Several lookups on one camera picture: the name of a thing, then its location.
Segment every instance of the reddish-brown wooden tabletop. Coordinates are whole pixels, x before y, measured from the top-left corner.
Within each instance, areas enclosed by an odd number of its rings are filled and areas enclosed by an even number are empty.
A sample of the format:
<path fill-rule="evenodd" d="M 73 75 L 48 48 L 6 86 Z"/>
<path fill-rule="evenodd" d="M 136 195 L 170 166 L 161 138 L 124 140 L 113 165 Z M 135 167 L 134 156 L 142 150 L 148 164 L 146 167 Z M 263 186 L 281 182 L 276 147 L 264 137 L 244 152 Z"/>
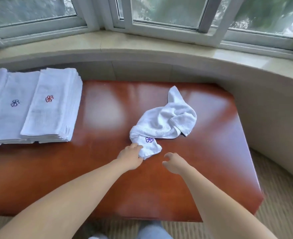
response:
<path fill-rule="evenodd" d="M 115 159 L 131 143 L 132 126 L 146 110 L 164 106 L 173 85 L 196 111 L 191 134 L 158 139 L 162 152 L 123 174 L 91 216 L 201 221 L 182 178 L 162 166 L 167 152 L 177 152 L 255 213 L 263 194 L 231 94 L 209 84 L 85 81 L 71 142 L 0 146 L 0 215 L 16 215 Z"/>

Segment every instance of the right hand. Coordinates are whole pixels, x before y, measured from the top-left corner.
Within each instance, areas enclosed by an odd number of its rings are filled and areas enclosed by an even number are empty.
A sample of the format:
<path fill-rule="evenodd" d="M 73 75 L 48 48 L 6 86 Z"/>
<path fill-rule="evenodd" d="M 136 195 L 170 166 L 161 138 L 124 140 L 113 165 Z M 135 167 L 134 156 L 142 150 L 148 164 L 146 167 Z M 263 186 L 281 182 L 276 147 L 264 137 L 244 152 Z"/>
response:
<path fill-rule="evenodd" d="M 189 164 L 179 156 L 177 153 L 167 153 L 164 155 L 165 158 L 168 158 L 168 161 L 163 161 L 162 164 L 165 168 L 168 169 L 171 173 L 180 174 Z"/>

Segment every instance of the red embroidered flower logo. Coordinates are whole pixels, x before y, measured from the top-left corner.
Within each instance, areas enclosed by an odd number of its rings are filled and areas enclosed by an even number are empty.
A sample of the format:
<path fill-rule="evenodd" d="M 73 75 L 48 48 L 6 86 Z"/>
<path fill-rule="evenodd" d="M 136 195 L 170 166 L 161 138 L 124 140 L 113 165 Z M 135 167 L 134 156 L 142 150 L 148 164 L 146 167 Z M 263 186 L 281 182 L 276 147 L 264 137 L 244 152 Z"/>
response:
<path fill-rule="evenodd" d="M 46 97 L 46 102 L 52 102 L 53 96 L 47 96 Z"/>

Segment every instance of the left hand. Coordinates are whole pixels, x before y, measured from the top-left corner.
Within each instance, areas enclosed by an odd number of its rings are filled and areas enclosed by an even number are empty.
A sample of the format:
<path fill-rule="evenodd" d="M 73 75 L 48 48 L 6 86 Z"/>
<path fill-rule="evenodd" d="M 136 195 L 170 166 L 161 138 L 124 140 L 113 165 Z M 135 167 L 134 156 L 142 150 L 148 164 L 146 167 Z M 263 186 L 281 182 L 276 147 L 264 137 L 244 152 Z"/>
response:
<path fill-rule="evenodd" d="M 127 170 L 136 169 L 143 162 L 143 158 L 139 157 L 141 148 L 143 148 L 143 146 L 137 143 L 126 146 L 125 149 L 119 153 L 117 157 L 118 161 L 120 161 Z"/>

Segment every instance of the blue embroidered flower logo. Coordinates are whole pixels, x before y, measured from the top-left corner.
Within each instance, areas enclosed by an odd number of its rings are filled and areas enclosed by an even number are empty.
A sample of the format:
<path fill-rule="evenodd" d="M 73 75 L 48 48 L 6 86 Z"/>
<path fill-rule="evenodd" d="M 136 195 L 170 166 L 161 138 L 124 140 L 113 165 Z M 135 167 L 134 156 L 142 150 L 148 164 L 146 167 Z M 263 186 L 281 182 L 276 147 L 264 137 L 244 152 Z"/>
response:
<path fill-rule="evenodd" d="M 10 104 L 12 107 L 17 106 L 20 104 L 19 100 L 13 100 L 12 103 Z"/>
<path fill-rule="evenodd" d="M 148 142 L 148 143 L 151 143 L 151 142 L 154 141 L 154 139 L 153 138 L 146 137 L 145 138 L 145 141 Z"/>

